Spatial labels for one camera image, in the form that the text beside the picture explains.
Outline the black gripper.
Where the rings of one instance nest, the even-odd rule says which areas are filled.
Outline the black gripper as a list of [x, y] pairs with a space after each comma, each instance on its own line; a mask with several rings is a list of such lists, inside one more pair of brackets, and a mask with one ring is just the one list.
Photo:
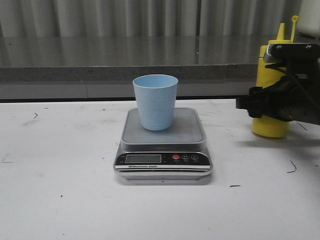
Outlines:
[[251, 87], [237, 97], [235, 107], [251, 118], [274, 117], [283, 121], [320, 124], [320, 46], [314, 43], [274, 43], [263, 59], [267, 69], [284, 74], [268, 88]]

